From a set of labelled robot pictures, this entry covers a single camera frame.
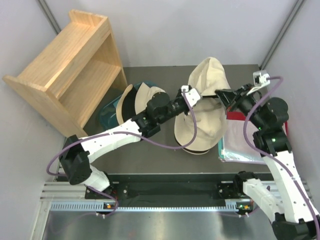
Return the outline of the cream bucket hat chili embroidery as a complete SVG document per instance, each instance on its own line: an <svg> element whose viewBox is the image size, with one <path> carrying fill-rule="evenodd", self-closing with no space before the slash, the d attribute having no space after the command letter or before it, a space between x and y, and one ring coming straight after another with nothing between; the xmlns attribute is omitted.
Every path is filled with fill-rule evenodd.
<svg viewBox="0 0 320 240"><path fill-rule="evenodd" d="M213 148L227 131L225 108L215 98L203 98L193 108L197 133L194 140L201 141L202 146ZM174 122L174 137L180 146L189 143L194 137L195 128L192 116L184 113L178 115Z"/></svg>

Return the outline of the black reversible bucket hat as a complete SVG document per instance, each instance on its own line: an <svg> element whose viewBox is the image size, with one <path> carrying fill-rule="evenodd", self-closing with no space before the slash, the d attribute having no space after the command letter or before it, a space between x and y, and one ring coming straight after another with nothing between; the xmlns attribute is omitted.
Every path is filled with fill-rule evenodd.
<svg viewBox="0 0 320 240"><path fill-rule="evenodd" d="M185 152L193 155L204 155L207 154L211 148L207 148L207 145L205 144L202 146L202 141L200 140L194 140L190 145L187 147L182 148Z"/></svg>

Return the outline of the black hat tan brim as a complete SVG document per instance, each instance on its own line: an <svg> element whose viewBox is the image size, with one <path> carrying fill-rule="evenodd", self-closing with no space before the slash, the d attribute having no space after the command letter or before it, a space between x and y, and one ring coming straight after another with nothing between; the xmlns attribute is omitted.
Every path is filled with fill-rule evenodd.
<svg viewBox="0 0 320 240"><path fill-rule="evenodd" d="M137 87L133 84L127 86L116 106L116 119L119 125L144 111L147 103L157 93L165 91L157 86L149 86L145 82Z"/></svg>

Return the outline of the beige bucket hat pink lining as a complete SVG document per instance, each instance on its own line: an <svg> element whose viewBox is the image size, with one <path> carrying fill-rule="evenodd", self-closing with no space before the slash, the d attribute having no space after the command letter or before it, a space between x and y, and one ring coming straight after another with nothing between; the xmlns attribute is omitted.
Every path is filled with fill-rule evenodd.
<svg viewBox="0 0 320 240"><path fill-rule="evenodd" d="M183 150L189 154L192 154L192 155L204 155L204 154L207 154L210 149L207 149L207 150L190 150L190 149L187 149L187 148L183 148Z"/></svg>

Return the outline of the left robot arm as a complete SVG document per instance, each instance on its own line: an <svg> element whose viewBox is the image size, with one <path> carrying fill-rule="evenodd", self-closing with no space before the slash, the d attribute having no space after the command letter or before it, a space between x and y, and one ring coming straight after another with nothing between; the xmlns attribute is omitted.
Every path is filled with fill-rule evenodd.
<svg viewBox="0 0 320 240"><path fill-rule="evenodd" d="M59 162L68 182L71 185L87 185L96 189L102 198L109 198L114 187L107 174L92 166L92 163L124 145L147 140L160 131L161 124L179 114L188 114L200 99L195 89L187 91L182 88L173 100L160 91L145 100L145 110L117 127L88 137L68 137L59 154Z"/></svg>

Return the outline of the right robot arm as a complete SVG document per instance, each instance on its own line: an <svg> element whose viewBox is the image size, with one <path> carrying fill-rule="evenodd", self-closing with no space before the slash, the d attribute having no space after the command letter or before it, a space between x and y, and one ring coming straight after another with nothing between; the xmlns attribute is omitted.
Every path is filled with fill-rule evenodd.
<svg viewBox="0 0 320 240"><path fill-rule="evenodd" d="M271 223L278 240L318 240L320 214L308 197L295 166L293 149L284 125L289 119L288 105L279 97L263 96L256 101L252 84L238 90L216 90L228 111L245 115L243 135L268 166L280 198L276 198L252 172L239 172L233 192L239 198L250 197Z"/></svg>

